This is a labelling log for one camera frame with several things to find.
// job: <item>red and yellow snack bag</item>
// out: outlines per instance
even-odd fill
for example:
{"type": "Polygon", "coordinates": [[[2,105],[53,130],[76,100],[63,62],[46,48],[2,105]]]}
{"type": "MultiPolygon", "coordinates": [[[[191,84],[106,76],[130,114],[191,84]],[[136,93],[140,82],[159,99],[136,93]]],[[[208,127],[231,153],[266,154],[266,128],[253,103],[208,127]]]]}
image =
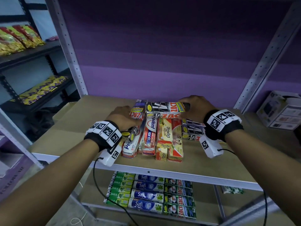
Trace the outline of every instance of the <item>red and yellow snack bag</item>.
{"type": "Polygon", "coordinates": [[[25,47],[15,37],[0,30],[0,55],[24,50],[25,47]]]}
{"type": "Polygon", "coordinates": [[[24,36],[22,33],[17,31],[16,29],[14,29],[12,26],[0,27],[0,29],[7,34],[12,35],[17,40],[19,40],[24,45],[25,48],[34,48],[35,47],[34,43],[31,40],[29,40],[26,36],[24,36]]]}
{"type": "Polygon", "coordinates": [[[42,41],[40,36],[36,33],[36,31],[30,25],[13,25],[13,28],[26,36],[29,40],[31,40],[35,46],[44,45],[45,42],[42,41]]]}

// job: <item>wristband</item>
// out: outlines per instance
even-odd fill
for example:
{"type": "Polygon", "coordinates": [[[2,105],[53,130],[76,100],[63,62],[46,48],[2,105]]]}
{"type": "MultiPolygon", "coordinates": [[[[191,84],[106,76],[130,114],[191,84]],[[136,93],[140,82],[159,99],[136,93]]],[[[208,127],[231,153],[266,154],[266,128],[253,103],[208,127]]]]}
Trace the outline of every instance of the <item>wristband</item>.
{"type": "Polygon", "coordinates": [[[209,111],[204,122],[205,133],[209,139],[225,141],[225,135],[237,129],[243,129],[242,120],[227,109],[209,111]]]}
{"type": "Polygon", "coordinates": [[[113,121],[98,121],[86,131],[84,140],[93,140],[99,146],[99,151],[102,151],[117,145],[121,137],[118,126],[113,121]]]}

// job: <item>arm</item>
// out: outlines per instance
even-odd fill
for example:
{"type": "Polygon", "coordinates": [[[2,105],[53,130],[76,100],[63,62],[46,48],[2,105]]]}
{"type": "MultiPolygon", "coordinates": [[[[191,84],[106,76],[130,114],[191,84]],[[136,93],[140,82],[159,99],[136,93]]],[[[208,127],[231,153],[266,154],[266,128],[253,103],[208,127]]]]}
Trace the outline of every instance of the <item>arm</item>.
{"type": "MultiPolygon", "coordinates": [[[[117,107],[106,120],[115,122],[120,130],[126,130],[138,125],[129,112],[128,106],[117,107]]],[[[40,170],[0,204],[0,225],[46,225],[74,190],[98,152],[99,146],[86,139],[40,170]]]]}
{"type": "MultiPolygon", "coordinates": [[[[190,103],[190,111],[180,118],[200,123],[216,109],[204,97],[190,96],[181,102],[190,103]]],[[[225,140],[249,173],[273,201],[296,224],[301,223],[301,164],[277,149],[252,137],[244,130],[225,135],[225,140]]]]}

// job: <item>light blue wall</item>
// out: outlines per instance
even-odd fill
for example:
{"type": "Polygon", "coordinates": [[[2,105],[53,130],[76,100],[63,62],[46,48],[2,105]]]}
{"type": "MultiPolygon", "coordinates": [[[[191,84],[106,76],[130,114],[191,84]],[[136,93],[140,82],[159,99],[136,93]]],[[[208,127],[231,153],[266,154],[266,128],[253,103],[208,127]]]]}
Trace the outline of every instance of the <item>light blue wall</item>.
{"type": "MultiPolygon", "coordinates": [[[[45,3],[45,0],[25,0],[26,3],[45,3]]],[[[50,14],[45,10],[30,10],[33,20],[41,34],[43,40],[57,35],[50,14]]],[[[0,15],[21,15],[24,14],[18,0],[0,0],[0,15]]],[[[11,26],[15,24],[28,24],[28,22],[11,22],[0,23],[0,26],[11,26]]],[[[58,72],[68,68],[63,51],[57,51],[50,54],[50,57],[58,72]]],[[[18,93],[22,93],[36,84],[46,80],[52,75],[51,69],[44,57],[30,61],[28,63],[13,67],[5,70],[2,74],[6,77],[9,84],[18,93]]],[[[66,91],[71,94],[76,90],[75,84],[69,86],[66,91]]],[[[0,104],[10,100],[11,97],[0,86],[0,104]]],[[[58,95],[51,99],[45,107],[57,106],[62,102],[61,97],[58,95]]],[[[8,114],[13,122],[23,131],[26,132],[29,126],[24,121],[25,117],[20,114],[8,114]]]]}

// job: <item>person's right hand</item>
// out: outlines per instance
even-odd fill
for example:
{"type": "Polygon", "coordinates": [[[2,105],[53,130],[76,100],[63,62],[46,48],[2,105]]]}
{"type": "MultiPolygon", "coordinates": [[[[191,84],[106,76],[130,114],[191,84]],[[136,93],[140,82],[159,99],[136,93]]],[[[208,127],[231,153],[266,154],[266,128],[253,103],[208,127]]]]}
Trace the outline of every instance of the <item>person's right hand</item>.
{"type": "Polygon", "coordinates": [[[202,96],[191,95],[186,98],[182,98],[179,102],[190,103],[190,110],[182,113],[178,116],[179,119],[190,119],[195,122],[204,123],[206,114],[216,109],[206,98],[202,96]]]}

